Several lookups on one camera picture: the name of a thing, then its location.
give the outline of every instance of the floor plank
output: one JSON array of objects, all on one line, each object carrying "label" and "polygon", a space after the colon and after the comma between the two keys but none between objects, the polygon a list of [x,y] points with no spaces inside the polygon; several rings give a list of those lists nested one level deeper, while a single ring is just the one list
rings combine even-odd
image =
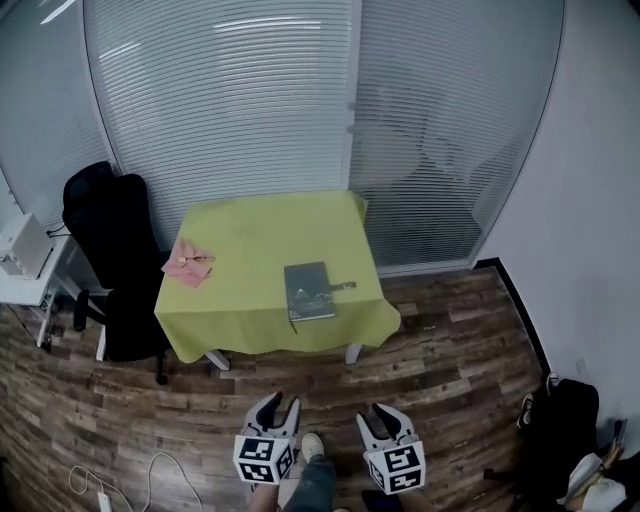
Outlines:
[{"label": "floor plank", "polygon": [[[75,332],[67,310],[55,319],[58,336],[46,353],[13,311],[37,333],[32,313],[0,308],[0,451],[18,510],[97,510],[95,492],[76,496],[67,486],[75,464],[122,489],[140,510],[147,465],[158,451],[180,460],[206,510],[245,510],[233,439],[247,409],[274,390],[297,394],[301,433],[324,438],[338,473],[336,506],[364,510],[360,492],[374,488],[354,415],[381,402],[412,418],[439,509],[507,510],[509,486],[484,481],[482,473],[513,464],[520,401],[541,372],[497,272],[386,279],[383,289],[402,313],[402,328],[380,349],[365,348],[356,366],[344,366],[342,350],[232,353],[232,369],[222,374],[206,360],[185,365],[169,357],[163,388],[153,361],[95,361],[98,327]],[[126,510],[117,497],[112,503],[115,512]],[[152,509],[198,510],[164,460],[154,469]]]}]

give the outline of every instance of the sneaker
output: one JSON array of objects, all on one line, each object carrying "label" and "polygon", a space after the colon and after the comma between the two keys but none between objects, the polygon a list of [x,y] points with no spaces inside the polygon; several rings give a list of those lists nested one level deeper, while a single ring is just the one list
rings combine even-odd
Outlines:
[{"label": "sneaker", "polygon": [[518,417],[518,421],[516,422],[516,425],[518,426],[518,428],[522,429],[531,425],[531,408],[532,407],[533,407],[533,395],[529,393],[527,396],[524,397],[524,400],[522,400],[522,412],[520,413],[520,416]]},{"label": "sneaker", "polygon": [[544,387],[547,390],[548,396],[551,396],[551,393],[555,388],[558,387],[558,384],[560,384],[560,378],[555,373],[551,372],[549,375],[547,375],[547,380]]},{"label": "sneaker", "polygon": [[309,462],[316,455],[324,456],[324,444],[318,434],[309,432],[302,438],[302,455]]}]

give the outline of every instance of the yellow-green tablecloth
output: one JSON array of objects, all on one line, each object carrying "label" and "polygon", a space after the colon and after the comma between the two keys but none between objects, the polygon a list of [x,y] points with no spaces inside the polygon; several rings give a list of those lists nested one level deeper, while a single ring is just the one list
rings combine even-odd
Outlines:
[{"label": "yellow-green tablecloth", "polygon": [[[155,314],[180,360],[214,349],[258,354],[314,352],[349,343],[380,346],[400,326],[384,299],[362,219],[346,191],[280,194],[198,204],[179,236],[215,256],[209,279],[193,289],[165,276]],[[284,267],[324,261],[336,316],[296,322],[287,312]]]}]

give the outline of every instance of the dark book cover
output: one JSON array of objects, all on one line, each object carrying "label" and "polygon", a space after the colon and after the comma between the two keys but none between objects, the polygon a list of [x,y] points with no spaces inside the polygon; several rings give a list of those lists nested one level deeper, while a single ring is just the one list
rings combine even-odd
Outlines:
[{"label": "dark book cover", "polygon": [[335,316],[336,308],[324,261],[285,267],[284,282],[292,322]]}]

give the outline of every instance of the black office chair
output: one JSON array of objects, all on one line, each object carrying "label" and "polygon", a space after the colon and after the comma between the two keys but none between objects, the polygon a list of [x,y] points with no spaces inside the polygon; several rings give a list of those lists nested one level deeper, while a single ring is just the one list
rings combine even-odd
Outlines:
[{"label": "black office chair", "polygon": [[87,316],[106,327],[107,359],[157,358],[156,381],[166,384],[164,354],[170,347],[153,310],[169,253],[158,249],[151,230],[147,188],[135,174],[116,177],[108,162],[83,169],[66,183],[62,218],[107,296],[105,315],[88,305],[89,291],[76,302],[74,327]]}]

